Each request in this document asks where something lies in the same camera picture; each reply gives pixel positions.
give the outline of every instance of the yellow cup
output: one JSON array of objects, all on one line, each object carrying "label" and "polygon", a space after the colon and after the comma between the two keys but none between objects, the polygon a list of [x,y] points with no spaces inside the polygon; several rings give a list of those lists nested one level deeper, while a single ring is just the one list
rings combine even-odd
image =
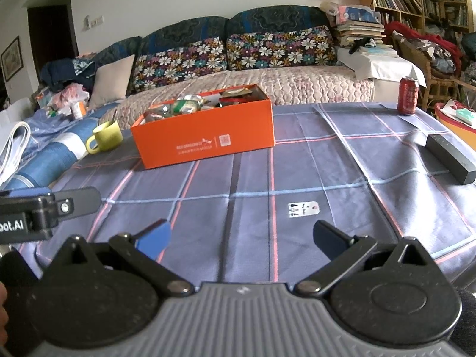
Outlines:
[{"label": "yellow cup", "polygon": [[[117,148],[122,143],[122,132],[117,121],[100,124],[92,131],[92,136],[86,142],[89,154],[99,151],[106,152]],[[96,141],[96,146],[91,148],[91,142]]]}]

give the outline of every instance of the hand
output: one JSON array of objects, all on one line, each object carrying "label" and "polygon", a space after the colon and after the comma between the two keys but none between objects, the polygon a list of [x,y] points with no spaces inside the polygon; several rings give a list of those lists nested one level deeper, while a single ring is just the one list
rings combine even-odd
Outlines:
[{"label": "hand", "polygon": [[7,343],[7,332],[5,330],[5,325],[8,322],[8,314],[3,308],[3,304],[7,300],[7,289],[0,282],[0,345],[4,346]]}]

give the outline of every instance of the red cloth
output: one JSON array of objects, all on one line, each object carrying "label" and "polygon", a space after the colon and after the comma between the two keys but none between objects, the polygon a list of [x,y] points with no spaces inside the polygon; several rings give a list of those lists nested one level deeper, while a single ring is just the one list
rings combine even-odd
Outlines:
[{"label": "red cloth", "polygon": [[442,46],[444,49],[446,49],[448,52],[451,53],[451,56],[453,57],[453,61],[456,67],[455,74],[457,76],[459,75],[461,71],[461,57],[463,56],[463,54],[461,53],[457,45],[442,39],[439,35],[422,35],[416,32],[414,29],[411,29],[407,27],[405,24],[402,24],[401,22],[398,22],[398,21],[392,21],[385,25],[385,35],[391,36],[393,31],[397,31],[398,33],[401,33],[407,39],[423,39],[423,40],[428,40],[436,44],[439,44],[440,46]]}]

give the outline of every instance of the gray ribbed surface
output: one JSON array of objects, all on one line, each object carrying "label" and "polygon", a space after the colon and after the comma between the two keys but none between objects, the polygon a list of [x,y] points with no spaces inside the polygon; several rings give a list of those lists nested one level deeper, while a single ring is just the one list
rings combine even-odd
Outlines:
[{"label": "gray ribbed surface", "polygon": [[282,284],[204,284],[170,299],[142,332],[113,347],[70,351],[42,344],[29,357],[464,357],[440,343],[388,350],[347,334],[323,303]]}]

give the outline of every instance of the framed picture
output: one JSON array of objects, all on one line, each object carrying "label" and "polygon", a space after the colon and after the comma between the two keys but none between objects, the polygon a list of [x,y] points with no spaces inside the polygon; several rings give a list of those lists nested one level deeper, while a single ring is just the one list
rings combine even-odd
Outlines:
[{"label": "framed picture", "polygon": [[1,65],[5,82],[8,82],[15,74],[23,68],[23,59],[21,58],[20,37],[15,40],[3,51],[1,55]]}]

